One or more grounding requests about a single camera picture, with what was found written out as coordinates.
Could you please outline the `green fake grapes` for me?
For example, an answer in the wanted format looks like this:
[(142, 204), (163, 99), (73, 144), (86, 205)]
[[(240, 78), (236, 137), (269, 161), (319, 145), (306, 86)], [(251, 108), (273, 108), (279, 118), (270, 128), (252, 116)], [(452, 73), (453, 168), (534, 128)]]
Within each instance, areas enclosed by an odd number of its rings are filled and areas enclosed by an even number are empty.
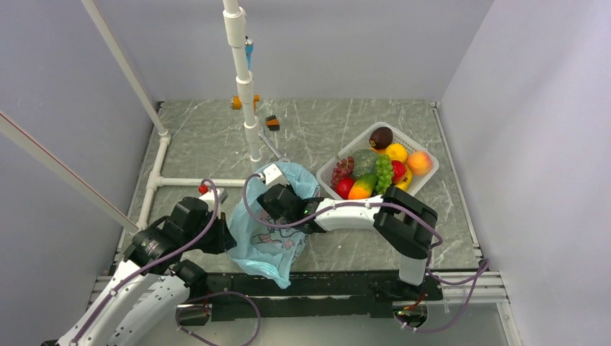
[(390, 157), (386, 154), (379, 154), (375, 164), (375, 174), (378, 180), (374, 191), (382, 195), (393, 184), (394, 169)]

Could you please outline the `orange fake fruit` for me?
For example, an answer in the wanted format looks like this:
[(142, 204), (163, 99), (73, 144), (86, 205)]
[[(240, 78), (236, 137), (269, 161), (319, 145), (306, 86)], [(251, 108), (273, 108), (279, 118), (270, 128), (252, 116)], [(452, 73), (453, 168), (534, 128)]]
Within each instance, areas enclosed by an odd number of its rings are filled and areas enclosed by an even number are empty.
[(356, 179), (348, 194), (348, 200), (359, 200), (369, 198), (378, 182), (375, 173), (364, 174)]

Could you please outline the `light blue plastic bag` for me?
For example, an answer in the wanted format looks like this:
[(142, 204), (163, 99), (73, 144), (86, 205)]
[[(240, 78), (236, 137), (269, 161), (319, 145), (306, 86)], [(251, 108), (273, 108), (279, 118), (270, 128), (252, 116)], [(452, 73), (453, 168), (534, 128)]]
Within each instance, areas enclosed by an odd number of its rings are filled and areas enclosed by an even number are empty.
[(228, 250), (228, 256), (246, 274), (261, 275), (286, 289), (291, 285), (291, 266), (306, 247), (308, 236), (297, 229), (277, 227), (287, 221), (275, 221), (264, 212), (257, 198), (265, 191), (265, 184), (256, 178), (241, 189), (229, 223), (236, 246)]

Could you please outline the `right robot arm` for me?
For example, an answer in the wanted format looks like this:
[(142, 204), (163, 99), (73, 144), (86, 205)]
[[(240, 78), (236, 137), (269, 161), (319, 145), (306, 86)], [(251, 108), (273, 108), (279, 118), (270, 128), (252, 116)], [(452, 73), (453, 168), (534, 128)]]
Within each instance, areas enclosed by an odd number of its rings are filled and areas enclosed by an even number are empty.
[(337, 229), (377, 231), (400, 255), (397, 289), (406, 299), (424, 291), (424, 276), (435, 237), (437, 212), (414, 196), (389, 187), (382, 195), (360, 200), (300, 198), (276, 184), (257, 198), (272, 220), (304, 234)]

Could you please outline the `fake peach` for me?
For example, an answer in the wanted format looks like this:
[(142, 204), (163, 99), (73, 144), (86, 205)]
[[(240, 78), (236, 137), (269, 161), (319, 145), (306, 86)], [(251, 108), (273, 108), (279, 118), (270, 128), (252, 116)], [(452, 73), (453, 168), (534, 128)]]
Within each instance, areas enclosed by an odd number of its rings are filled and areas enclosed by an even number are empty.
[(406, 164), (416, 176), (424, 176), (434, 167), (434, 163), (426, 151), (414, 151), (409, 154)]

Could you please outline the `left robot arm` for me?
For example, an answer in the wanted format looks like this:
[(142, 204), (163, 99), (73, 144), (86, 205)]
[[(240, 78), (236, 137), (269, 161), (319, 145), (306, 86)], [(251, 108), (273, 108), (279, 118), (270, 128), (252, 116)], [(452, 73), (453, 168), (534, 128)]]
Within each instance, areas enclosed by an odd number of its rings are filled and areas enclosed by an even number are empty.
[(222, 254), (236, 242), (212, 192), (179, 201), (138, 232), (107, 286), (67, 333), (44, 345), (134, 345), (179, 304), (210, 292), (208, 274), (182, 253)]

